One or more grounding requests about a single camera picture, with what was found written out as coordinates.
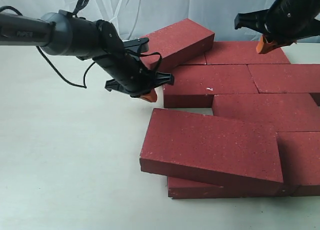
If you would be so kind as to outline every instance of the stacked bricks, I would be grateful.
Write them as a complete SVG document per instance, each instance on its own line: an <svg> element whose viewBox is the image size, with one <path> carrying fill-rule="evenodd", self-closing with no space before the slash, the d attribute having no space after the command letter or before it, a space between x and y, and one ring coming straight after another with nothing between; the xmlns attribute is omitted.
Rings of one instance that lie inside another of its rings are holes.
<svg viewBox="0 0 320 230"><path fill-rule="evenodd" d="M167 176L173 199L320 196L320 65L290 64L281 48L257 54L256 41L213 42L189 19L148 36L175 84L152 113L141 171Z"/></svg>

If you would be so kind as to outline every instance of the white table surface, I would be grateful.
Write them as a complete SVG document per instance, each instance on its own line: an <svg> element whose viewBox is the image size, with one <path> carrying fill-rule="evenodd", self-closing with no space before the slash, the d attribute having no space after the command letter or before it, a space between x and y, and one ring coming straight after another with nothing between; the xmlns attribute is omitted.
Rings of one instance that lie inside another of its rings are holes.
<svg viewBox="0 0 320 230"><path fill-rule="evenodd" d="M283 50L320 64L320 44ZM79 84L90 64L49 58ZM139 164L161 94L148 103L107 92L98 66L88 89L69 86L35 47L1 46L0 68L0 230L320 229L320 197L168 198L166 177Z"/></svg>

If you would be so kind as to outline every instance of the white fabric backdrop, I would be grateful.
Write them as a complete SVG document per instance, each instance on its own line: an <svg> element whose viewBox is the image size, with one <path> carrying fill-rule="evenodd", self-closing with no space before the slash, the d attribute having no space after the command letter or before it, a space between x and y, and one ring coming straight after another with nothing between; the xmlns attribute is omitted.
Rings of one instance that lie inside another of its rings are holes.
<svg viewBox="0 0 320 230"><path fill-rule="evenodd" d="M25 16L40 18L59 9L72 11L77 0L0 0ZM274 0L90 0L81 14L89 20L112 22L124 39L137 38L185 18L216 33L218 41L258 40L259 34L249 29L234 30L237 13L269 8ZM300 42L319 42L311 37Z"/></svg>

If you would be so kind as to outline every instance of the white curtain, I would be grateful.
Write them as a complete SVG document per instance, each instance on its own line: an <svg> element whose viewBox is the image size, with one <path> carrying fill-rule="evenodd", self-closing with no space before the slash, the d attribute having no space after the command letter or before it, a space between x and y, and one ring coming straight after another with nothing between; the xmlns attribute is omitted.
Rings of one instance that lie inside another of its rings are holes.
<svg viewBox="0 0 320 230"><path fill-rule="evenodd" d="M275 0L90 0L79 14L88 20L112 22L122 39L132 39L189 18L216 33L217 41L252 41L260 34L247 28L234 30L237 13L267 9ZM59 9L72 11L77 0L0 0L25 16L40 18ZM300 42L315 43L310 37Z"/></svg>

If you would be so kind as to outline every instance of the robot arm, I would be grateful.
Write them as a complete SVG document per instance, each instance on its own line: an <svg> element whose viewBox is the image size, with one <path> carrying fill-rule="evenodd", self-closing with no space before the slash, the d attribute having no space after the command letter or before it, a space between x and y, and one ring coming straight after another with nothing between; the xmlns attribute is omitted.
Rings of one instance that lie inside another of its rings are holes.
<svg viewBox="0 0 320 230"><path fill-rule="evenodd" d="M320 35L320 0L275 0L269 9L239 13L234 28L246 27L262 34L259 54L289 46L297 40Z"/></svg>
<svg viewBox="0 0 320 230"><path fill-rule="evenodd" d="M36 46L40 53L92 59L113 78L106 82L105 89L156 102L154 89L164 84L173 85L174 76L158 72L159 65L148 69L143 64L140 57L146 56L142 53L148 51L148 38L122 41L112 23L78 17L88 1L79 0L73 12L60 10L47 13L41 19L22 16L13 7L0 8L0 12L9 9L17 14L0 13L0 45Z"/></svg>

